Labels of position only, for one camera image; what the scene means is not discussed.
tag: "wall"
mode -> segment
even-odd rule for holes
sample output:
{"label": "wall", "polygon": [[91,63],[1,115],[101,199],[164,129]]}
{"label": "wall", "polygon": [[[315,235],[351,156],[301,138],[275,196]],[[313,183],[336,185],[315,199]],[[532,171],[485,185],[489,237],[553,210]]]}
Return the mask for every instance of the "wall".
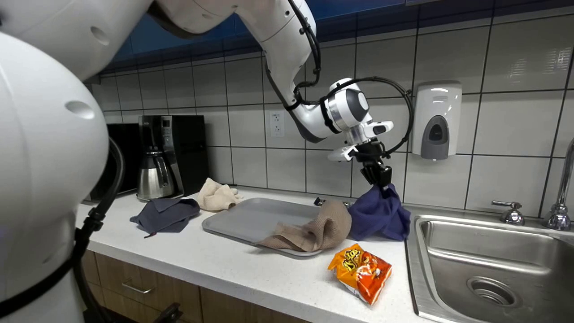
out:
{"label": "wall", "polygon": [[[320,43],[322,79],[306,97],[345,75],[385,75],[408,90],[460,81],[457,154],[431,163],[403,147],[388,162],[396,190],[410,205],[482,210],[500,199],[539,215],[555,199],[574,136],[571,32],[574,7],[561,7]],[[89,86],[107,122],[204,115],[218,181],[342,197],[367,190],[356,163],[326,162],[344,138],[301,140],[265,81],[259,54],[105,74]],[[361,90],[374,119],[394,120],[381,136],[392,145],[405,129],[401,101],[383,86]]]}

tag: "kettle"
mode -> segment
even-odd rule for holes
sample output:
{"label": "kettle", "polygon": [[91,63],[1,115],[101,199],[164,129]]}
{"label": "kettle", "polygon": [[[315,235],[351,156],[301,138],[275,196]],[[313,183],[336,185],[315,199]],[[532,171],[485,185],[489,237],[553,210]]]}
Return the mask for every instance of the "kettle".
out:
{"label": "kettle", "polygon": [[150,147],[141,160],[135,196],[144,203],[148,199],[159,199],[171,194],[173,180],[166,169],[162,153],[155,147]]}

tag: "gray cutting board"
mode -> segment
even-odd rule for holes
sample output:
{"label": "gray cutting board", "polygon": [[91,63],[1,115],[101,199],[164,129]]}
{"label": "gray cutting board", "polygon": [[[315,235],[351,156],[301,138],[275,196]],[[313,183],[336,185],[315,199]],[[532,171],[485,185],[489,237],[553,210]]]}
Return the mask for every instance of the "gray cutting board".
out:
{"label": "gray cutting board", "polygon": [[[306,206],[256,197],[204,219],[202,230],[257,246],[257,242],[266,239],[279,223],[304,226],[317,215],[317,212],[318,208],[309,205]],[[297,253],[283,250],[281,253],[313,257],[320,251]]]}

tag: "tan cloth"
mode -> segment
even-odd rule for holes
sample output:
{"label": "tan cloth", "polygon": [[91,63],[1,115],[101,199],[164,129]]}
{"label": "tan cloth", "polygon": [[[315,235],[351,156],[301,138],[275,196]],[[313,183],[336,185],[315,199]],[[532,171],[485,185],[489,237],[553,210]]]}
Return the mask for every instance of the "tan cloth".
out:
{"label": "tan cloth", "polygon": [[205,212],[220,212],[227,210],[238,203],[236,188],[229,188],[227,185],[220,185],[207,178],[198,194],[193,197],[200,210]]}
{"label": "tan cloth", "polygon": [[351,230],[351,215],[340,201],[326,201],[304,226],[277,224],[259,244],[270,250],[311,253],[338,246]]}

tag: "crumpled cloth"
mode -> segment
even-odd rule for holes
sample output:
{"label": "crumpled cloth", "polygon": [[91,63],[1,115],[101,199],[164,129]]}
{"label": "crumpled cloth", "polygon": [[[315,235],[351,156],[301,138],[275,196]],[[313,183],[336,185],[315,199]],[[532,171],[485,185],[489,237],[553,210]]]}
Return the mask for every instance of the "crumpled cloth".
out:
{"label": "crumpled cloth", "polygon": [[227,185],[220,185],[207,178],[196,196],[193,197],[200,210],[205,212],[220,212],[227,210],[238,203],[236,188],[229,188]]}
{"label": "crumpled cloth", "polygon": [[177,233],[196,215],[198,206],[193,199],[152,199],[128,221],[146,232],[144,239],[148,239],[157,232]]}
{"label": "crumpled cloth", "polygon": [[361,241],[370,233],[381,233],[392,241],[405,241],[410,230],[410,212],[399,203],[394,185],[387,185],[381,192],[370,187],[354,205],[347,208],[351,214],[351,239]]}
{"label": "crumpled cloth", "polygon": [[351,228],[351,215],[340,201],[326,201],[313,221],[304,226],[277,224],[277,228],[259,242],[270,250],[293,250],[311,253],[338,246]]}

